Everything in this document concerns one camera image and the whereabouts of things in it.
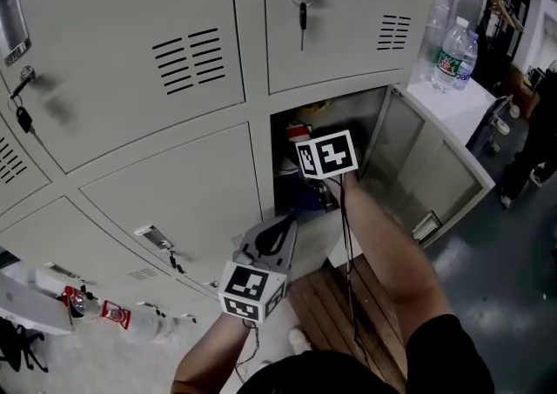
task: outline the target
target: white sneaker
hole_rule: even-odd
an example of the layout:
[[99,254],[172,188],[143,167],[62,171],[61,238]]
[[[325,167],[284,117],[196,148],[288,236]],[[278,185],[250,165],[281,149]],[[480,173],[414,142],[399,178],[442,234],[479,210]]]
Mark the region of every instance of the white sneaker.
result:
[[288,341],[294,349],[294,354],[296,354],[297,356],[300,355],[302,352],[312,350],[312,344],[309,342],[309,340],[305,336],[305,333],[302,332],[300,328],[290,329],[290,332],[288,332]]
[[501,199],[501,203],[503,204],[503,207],[505,207],[506,209],[508,209],[509,205],[513,201],[513,199],[505,195],[501,195],[500,199]]
[[541,181],[540,181],[540,178],[536,176],[536,170],[537,170],[537,167],[534,168],[532,171],[530,171],[530,180],[531,180],[534,184],[536,184],[536,186],[537,186],[538,188],[540,188],[540,187],[543,185],[543,182],[541,182]]
[[262,370],[263,368],[266,368],[267,366],[269,366],[269,364],[271,364],[272,362],[270,360],[263,360],[258,367],[258,371]]

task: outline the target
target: floor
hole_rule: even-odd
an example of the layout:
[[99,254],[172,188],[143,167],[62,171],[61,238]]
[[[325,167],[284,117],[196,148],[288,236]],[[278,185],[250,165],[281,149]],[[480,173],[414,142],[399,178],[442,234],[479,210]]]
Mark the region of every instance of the floor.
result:
[[[170,392],[174,371],[182,356],[205,334],[220,312],[198,319],[198,324],[184,321],[162,343],[131,337],[116,324],[93,320],[77,325],[74,334],[47,337],[37,347],[38,355],[48,362],[50,372],[21,369],[15,373],[7,364],[0,369],[0,386],[6,394],[161,394]],[[292,354],[288,331],[298,320],[288,301],[282,302],[261,326],[261,347],[257,356],[240,367],[243,377],[257,371],[263,360],[277,361]],[[240,359],[248,358],[255,346],[250,335]],[[223,394],[238,390],[240,382],[232,374]]]
[[[524,121],[507,121],[499,155],[480,157],[495,182],[527,134]],[[557,177],[541,189],[527,184],[508,210],[492,191],[426,250],[498,393],[557,392],[557,265],[547,231],[556,204]]]

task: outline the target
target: bottle cap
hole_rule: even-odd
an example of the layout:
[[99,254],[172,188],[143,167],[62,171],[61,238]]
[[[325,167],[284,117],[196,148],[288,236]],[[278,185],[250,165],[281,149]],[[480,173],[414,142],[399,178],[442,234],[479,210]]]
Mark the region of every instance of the bottle cap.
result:
[[462,26],[463,28],[468,27],[468,20],[465,20],[462,17],[456,17],[456,24]]

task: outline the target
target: open locker door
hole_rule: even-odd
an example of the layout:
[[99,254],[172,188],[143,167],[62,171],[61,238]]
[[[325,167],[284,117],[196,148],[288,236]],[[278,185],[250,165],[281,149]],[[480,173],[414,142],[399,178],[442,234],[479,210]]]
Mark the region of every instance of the open locker door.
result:
[[476,158],[412,94],[386,94],[367,149],[362,183],[424,247],[494,186]]

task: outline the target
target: locker vent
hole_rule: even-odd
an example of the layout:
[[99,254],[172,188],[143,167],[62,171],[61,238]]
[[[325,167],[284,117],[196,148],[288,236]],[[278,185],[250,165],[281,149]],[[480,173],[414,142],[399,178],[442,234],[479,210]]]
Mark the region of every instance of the locker vent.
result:
[[4,137],[0,137],[0,179],[5,184],[10,183],[27,170],[23,160],[14,152]]
[[384,15],[379,28],[377,50],[403,50],[410,30],[410,17]]
[[234,246],[234,249],[238,249],[240,244],[242,243],[242,238],[244,237],[244,235],[236,235],[235,237],[231,238],[231,242],[232,245]]
[[188,36],[193,50],[193,67],[198,84],[209,83],[225,77],[218,38],[218,29],[202,30]]
[[194,85],[192,76],[197,84],[226,77],[219,42],[218,28],[214,28],[188,35],[187,48],[182,37],[152,47],[168,96],[191,88]]
[[129,273],[128,275],[132,278],[142,280],[150,277],[155,277],[158,274],[153,269],[142,269],[136,270],[135,272]]

